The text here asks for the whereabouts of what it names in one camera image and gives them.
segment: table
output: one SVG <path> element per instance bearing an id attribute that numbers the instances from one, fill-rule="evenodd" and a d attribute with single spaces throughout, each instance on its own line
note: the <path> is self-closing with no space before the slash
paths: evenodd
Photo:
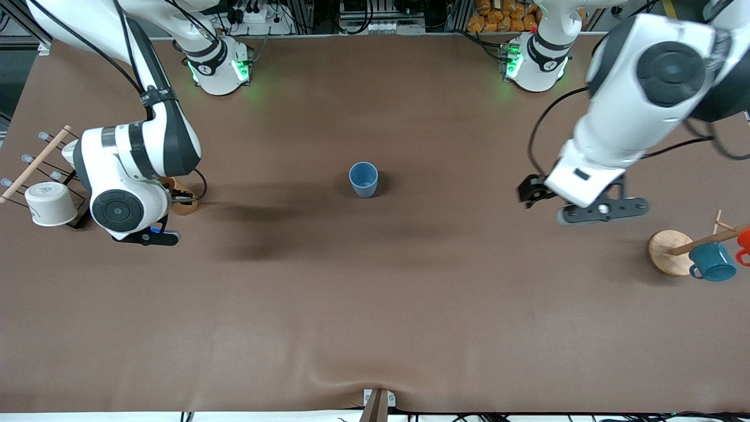
<path id="1" fill-rule="evenodd" d="M 628 222 L 562 227 L 562 201 L 517 202 L 533 122 L 583 85 L 595 42 L 581 39 L 564 78 L 532 94 L 459 36 L 273 39 L 252 86 L 226 97 L 192 86 L 157 43 L 209 193 L 170 219 L 174 248 L 0 208 L 0 408 L 347 408 L 385 387 L 410 411 L 750 410 L 747 270 L 672 279 L 644 254 L 656 231 L 708 234 L 717 208 L 746 222 L 746 163 L 701 144 L 637 164 L 630 194 L 652 209 Z M 586 102 L 544 122 L 543 165 Z M 41 150 L 39 131 L 142 118 L 104 60 L 54 44 L 0 176 Z M 744 118 L 718 130 L 746 150 Z M 378 197 L 350 192 L 360 160 L 382 171 Z"/>

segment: wooden rod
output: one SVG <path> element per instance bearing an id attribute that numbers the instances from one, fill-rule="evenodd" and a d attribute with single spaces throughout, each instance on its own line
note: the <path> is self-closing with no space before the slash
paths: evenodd
<path id="1" fill-rule="evenodd" d="M 7 189 L 5 189 L 5 192 L 3 192 L 2 196 L 0 196 L 0 203 L 5 203 L 8 199 L 11 198 L 11 195 L 14 194 L 18 188 L 21 187 L 21 185 L 28 179 L 29 176 L 31 176 L 32 173 L 34 173 L 34 170 L 39 167 L 39 164 L 42 164 L 42 161 L 44 161 L 45 158 L 60 144 L 60 142 L 65 139 L 65 136 L 68 134 L 68 131 L 72 128 L 68 125 L 65 125 L 62 130 L 55 136 L 48 144 L 47 146 L 42 149 L 42 152 L 37 155 L 37 158 L 34 158 L 34 161 L 32 161 L 28 167 L 21 173 L 20 176 L 16 179 L 15 182 L 13 182 L 12 185 L 10 185 Z"/>
<path id="2" fill-rule="evenodd" d="M 734 239 L 735 237 L 738 237 L 744 230 L 750 228 L 750 224 L 736 226 L 734 229 L 736 231 L 722 231 L 721 233 L 712 234 L 711 236 L 706 236 L 703 239 L 696 240 L 692 243 L 688 243 L 687 245 L 677 246 L 676 248 L 672 248 L 667 253 L 669 255 L 674 256 L 680 256 L 683 254 L 686 254 L 693 250 L 695 246 L 703 245 L 704 243 L 711 243 L 711 242 L 717 242 L 721 243 L 724 241 L 727 241 L 729 239 Z"/>
<path id="3" fill-rule="evenodd" d="M 716 218 L 713 219 L 713 232 L 711 234 L 716 234 L 717 231 L 719 231 L 719 220 L 722 219 L 722 211 L 716 211 Z"/>
<path id="4" fill-rule="evenodd" d="M 734 227 L 732 227 L 732 226 L 730 226 L 730 225 L 726 225 L 726 224 L 724 224 L 724 223 L 722 223 L 722 222 L 716 222 L 716 225 L 718 225 L 718 226 L 722 226 L 723 228 L 725 228 L 725 229 L 727 229 L 727 230 L 731 230 L 731 231 L 737 231 L 737 229 L 736 229 L 736 228 L 734 228 Z"/>

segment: mug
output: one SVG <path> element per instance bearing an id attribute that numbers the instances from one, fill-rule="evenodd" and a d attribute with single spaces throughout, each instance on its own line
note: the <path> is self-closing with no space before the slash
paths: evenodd
<path id="1" fill-rule="evenodd" d="M 23 194 L 37 225 L 53 227 L 72 222 L 78 216 L 73 198 L 66 185 L 42 182 L 29 186 Z"/>
<path id="2" fill-rule="evenodd" d="M 721 243 L 704 243 L 696 246 L 688 256 L 695 262 L 690 267 L 690 275 L 696 279 L 725 282 L 737 274 L 737 266 L 734 265 L 727 247 Z"/>
<path id="3" fill-rule="evenodd" d="M 739 234 L 739 237 L 737 237 L 737 245 L 739 245 L 740 251 L 737 252 L 737 255 L 734 255 L 734 257 L 737 259 L 737 262 L 739 262 L 740 265 L 743 265 L 745 267 L 750 267 L 750 262 L 743 261 L 743 255 L 750 255 L 750 228 L 745 229 L 742 231 L 741 234 Z"/>

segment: wooden mug stand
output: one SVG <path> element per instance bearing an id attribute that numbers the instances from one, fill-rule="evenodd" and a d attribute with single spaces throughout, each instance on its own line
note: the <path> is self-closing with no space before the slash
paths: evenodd
<path id="1" fill-rule="evenodd" d="M 721 243 L 738 237 L 750 224 L 732 227 L 720 221 L 722 211 L 716 213 L 713 222 L 713 233 L 703 239 L 693 240 L 687 234 L 676 230 L 663 230 L 651 236 L 648 242 L 648 255 L 656 268 L 669 276 L 683 277 L 690 275 L 693 261 L 688 253 L 704 243 Z M 719 228 L 725 230 L 717 233 Z"/>

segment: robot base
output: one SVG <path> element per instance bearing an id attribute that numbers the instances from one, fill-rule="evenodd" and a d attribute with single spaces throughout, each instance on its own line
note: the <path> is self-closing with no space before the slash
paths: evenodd
<path id="1" fill-rule="evenodd" d="M 501 64 L 503 76 L 507 80 L 512 80 L 519 87 L 527 91 L 547 91 L 549 88 L 552 88 L 559 78 L 563 77 L 563 72 L 565 70 L 565 65 L 568 63 L 568 59 L 565 58 L 562 64 L 558 66 L 559 70 L 552 72 L 542 71 L 539 68 L 539 65 L 529 59 L 530 55 L 527 45 L 531 37 L 531 32 L 524 32 L 518 38 L 509 41 L 509 44 L 518 45 L 519 51 L 515 59 L 512 59 L 508 63 Z"/>
<path id="2" fill-rule="evenodd" d="M 227 95 L 243 85 L 250 85 L 253 71 L 253 50 L 234 38 L 222 36 L 228 49 L 224 63 L 221 63 L 213 75 L 204 75 L 190 67 L 196 86 L 200 86 L 211 95 Z"/>
<path id="3" fill-rule="evenodd" d="M 654 267 L 668 276 L 683 277 L 690 275 L 690 266 L 693 261 L 688 254 L 674 256 L 668 254 L 672 248 L 691 243 L 687 234 L 676 230 L 664 230 L 651 236 L 646 251 Z"/>

